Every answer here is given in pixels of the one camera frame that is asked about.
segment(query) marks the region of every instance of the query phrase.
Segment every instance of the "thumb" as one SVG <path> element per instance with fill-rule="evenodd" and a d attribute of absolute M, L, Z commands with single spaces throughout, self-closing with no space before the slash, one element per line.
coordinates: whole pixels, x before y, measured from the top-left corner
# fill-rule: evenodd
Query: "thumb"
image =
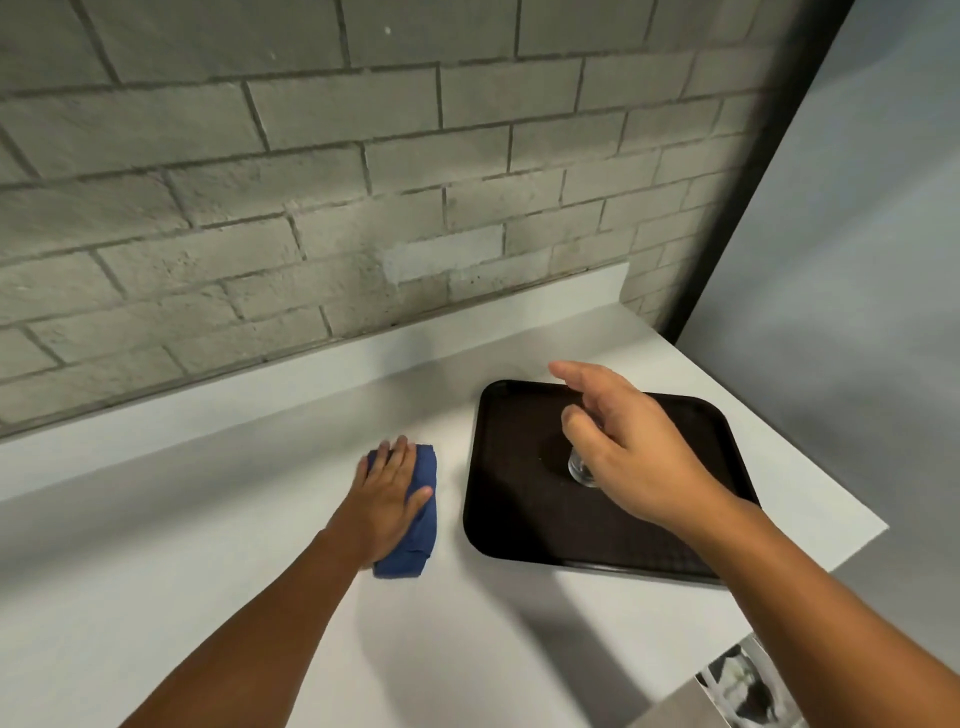
<path fill-rule="evenodd" d="M 560 416 L 564 435 L 596 474 L 602 473 L 619 445 L 605 435 L 593 418 L 576 404 L 564 408 Z"/>
<path fill-rule="evenodd" d="M 426 502 L 433 495 L 433 488 L 424 485 L 418 491 L 407 498 L 407 504 L 403 507 L 403 522 L 409 527 L 417 517 L 420 509 L 426 505 Z"/>

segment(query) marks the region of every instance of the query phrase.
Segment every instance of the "black tray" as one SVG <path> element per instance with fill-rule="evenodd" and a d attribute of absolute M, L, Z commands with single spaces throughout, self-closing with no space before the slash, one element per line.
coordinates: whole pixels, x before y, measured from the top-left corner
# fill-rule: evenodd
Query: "black tray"
<path fill-rule="evenodd" d="M 717 480 L 759 504 L 720 410 L 694 397 L 651 397 Z M 570 477 L 560 413 L 572 403 L 579 393 L 561 384 L 502 379 L 484 389 L 464 502 L 470 543 L 497 559 L 718 583 L 676 536 Z"/>

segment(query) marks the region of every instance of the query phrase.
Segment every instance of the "blue cloth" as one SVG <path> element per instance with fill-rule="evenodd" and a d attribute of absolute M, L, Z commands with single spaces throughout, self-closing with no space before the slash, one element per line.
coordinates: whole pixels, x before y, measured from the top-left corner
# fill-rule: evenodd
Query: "blue cloth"
<path fill-rule="evenodd" d="M 372 467 L 376 450 L 367 455 L 367 467 Z M 403 579 L 420 576 L 426 560 L 437 542 L 437 453 L 431 445 L 417 445 L 417 463 L 407 488 L 407 497 L 424 485 L 433 488 L 433 495 L 410 524 L 396 548 L 373 564 L 373 576 L 378 579 Z"/>

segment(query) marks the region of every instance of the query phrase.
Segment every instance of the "left hand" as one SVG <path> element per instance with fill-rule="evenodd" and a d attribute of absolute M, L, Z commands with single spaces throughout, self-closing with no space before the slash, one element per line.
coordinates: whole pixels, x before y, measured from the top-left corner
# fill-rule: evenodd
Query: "left hand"
<path fill-rule="evenodd" d="M 353 485 L 326 526 L 333 542 L 348 549 L 361 568 L 394 550 L 433 495 L 433 488 L 423 486 L 406 497 L 417 462 L 417 446 L 400 435 L 393 453 L 390 450 L 389 442 L 380 443 L 369 472 L 367 455 L 360 458 Z"/>

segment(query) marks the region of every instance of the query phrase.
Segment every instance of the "brick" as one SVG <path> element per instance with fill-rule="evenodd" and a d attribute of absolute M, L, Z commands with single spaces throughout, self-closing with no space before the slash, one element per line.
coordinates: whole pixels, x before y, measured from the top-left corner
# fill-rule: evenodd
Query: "brick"
<path fill-rule="evenodd" d="M 574 59 L 441 68 L 444 127 L 573 111 L 579 78 Z"/>
<path fill-rule="evenodd" d="M 109 83 L 68 3 L 7 2 L 0 14 L 0 91 Z"/>
<path fill-rule="evenodd" d="M 57 366 L 23 331 L 0 331 L 0 379 L 26 375 Z"/>
<path fill-rule="evenodd" d="M 587 59 L 580 109 L 655 104 L 680 98 L 693 54 Z"/>
<path fill-rule="evenodd" d="M 633 301 L 640 296 L 646 296 L 672 286 L 680 280 L 685 272 L 686 266 L 683 263 L 675 263 L 628 278 L 620 292 L 620 301 Z"/>
<path fill-rule="evenodd" d="M 508 130 L 435 134 L 367 146 L 374 192 L 398 192 L 507 171 Z"/>
<path fill-rule="evenodd" d="M 0 419 L 27 422 L 180 377 L 180 367 L 163 349 L 122 353 L 0 386 Z"/>
<path fill-rule="evenodd" d="M 104 248 L 100 255 L 135 296 L 300 261 L 290 223 L 284 219 L 127 243 Z"/>
<path fill-rule="evenodd" d="M 339 68 L 340 30 L 329 0 L 84 0 L 125 82 Z"/>
<path fill-rule="evenodd" d="M 648 248 L 645 251 L 638 251 L 630 255 L 627 260 L 630 261 L 630 268 L 627 269 L 627 278 L 639 276 L 641 273 L 649 273 L 656 270 L 660 265 L 660 256 L 663 255 L 663 247 Z"/>
<path fill-rule="evenodd" d="M 206 164 L 172 171 L 170 178 L 187 214 L 198 225 L 345 202 L 367 194 L 357 148 Z"/>
<path fill-rule="evenodd" d="M 434 237 L 444 232 L 439 189 L 315 210 L 295 218 L 309 258 L 355 253 Z"/>
<path fill-rule="evenodd" d="M 658 51 L 736 43 L 747 37 L 760 0 L 670 0 L 658 3 L 648 47 Z"/>
<path fill-rule="evenodd" d="M 737 172 L 718 172 L 690 181 L 683 209 L 723 202 L 736 182 Z"/>
<path fill-rule="evenodd" d="M 777 48 L 727 48 L 701 51 L 693 65 L 686 96 L 709 96 L 764 88 L 773 82 L 771 71 Z"/>
<path fill-rule="evenodd" d="M 671 240 L 697 234 L 704 224 L 707 212 L 707 207 L 701 207 L 640 223 L 636 228 L 634 250 L 654 248 Z"/>
<path fill-rule="evenodd" d="M 262 149 L 235 84 L 18 99 L 0 105 L 0 123 L 43 177 Z"/>
<path fill-rule="evenodd" d="M 450 274 L 450 299 L 456 302 L 486 296 L 546 278 L 550 255 L 549 250 L 541 250 L 453 271 Z"/>
<path fill-rule="evenodd" d="M 637 109 L 627 118 L 621 152 L 635 152 L 709 136 L 720 110 L 715 99 L 656 109 Z"/>
<path fill-rule="evenodd" d="M 677 182 L 611 198 L 604 207 L 600 229 L 619 230 L 679 212 L 687 187 L 688 182 Z"/>
<path fill-rule="evenodd" d="M 185 339 L 236 321 L 233 308 L 216 287 L 130 303 L 106 311 L 53 319 L 30 328 L 65 361 Z"/>
<path fill-rule="evenodd" d="M 657 184 L 740 167 L 747 160 L 752 141 L 748 136 L 723 136 L 664 149 L 657 169 Z"/>
<path fill-rule="evenodd" d="M 514 52 L 516 0 L 344 0 L 354 66 L 503 58 Z"/>
<path fill-rule="evenodd" d="M 634 231 L 601 232 L 555 246 L 550 256 L 550 274 L 590 268 L 623 257 L 630 251 Z"/>
<path fill-rule="evenodd" d="M 663 246 L 663 255 L 660 258 L 660 265 L 672 265 L 681 260 L 688 260 L 696 257 L 700 252 L 701 240 L 698 237 L 682 237 L 680 240 L 673 240 Z"/>
<path fill-rule="evenodd" d="M 321 342 L 328 337 L 324 317 L 315 306 L 177 341 L 170 345 L 170 351 L 188 372 L 196 374 Z"/>
<path fill-rule="evenodd" d="M 13 184 L 28 180 L 27 173 L 0 147 L 0 184 Z"/>
<path fill-rule="evenodd" d="M 0 324 L 118 301 L 120 294 L 86 253 L 0 268 Z"/>
<path fill-rule="evenodd" d="M 514 124 L 511 171 L 612 157 L 623 129 L 621 113 Z"/>
<path fill-rule="evenodd" d="M 343 337 L 409 321 L 447 301 L 446 276 L 434 276 L 375 295 L 339 299 L 325 305 L 324 312 L 333 335 Z"/>
<path fill-rule="evenodd" d="M 603 202 L 587 203 L 507 223 L 506 254 L 517 255 L 596 233 Z"/>
<path fill-rule="evenodd" d="M 380 260 L 387 280 L 397 284 L 469 268 L 501 255 L 503 226 L 493 225 L 435 237 L 432 240 L 397 245 L 381 252 Z"/>
<path fill-rule="evenodd" d="M 0 259 L 186 228 L 151 175 L 0 193 Z"/>
<path fill-rule="evenodd" d="M 272 149 L 440 126 L 433 70 L 258 81 L 250 91 Z"/>
<path fill-rule="evenodd" d="M 724 99 L 713 133 L 744 133 L 762 128 L 769 116 L 769 103 L 769 95 L 762 93 Z"/>
<path fill-rule="evenodd" d="M 586 162 L 566 170 L 564 204 L 596 200 L 649 187 L 660 152 Z"/>
<path fill-rule="evenodd" d="M 638 48 L 653 0 L 524 0 L 521 56 Z"/>
<path fill-rule="evenodd" d="M 447 223 L 463 230 L 556 207 L 563 182 L 564 170 L 556 169 L 453 184 L 446 190 Z"/>
<path fill-rule="evenodd" d="M 366 253 L 336 255 L 226 283 L 230 299 L 248 318 L 376 291 L 385 285 L 379 264 Z"/>

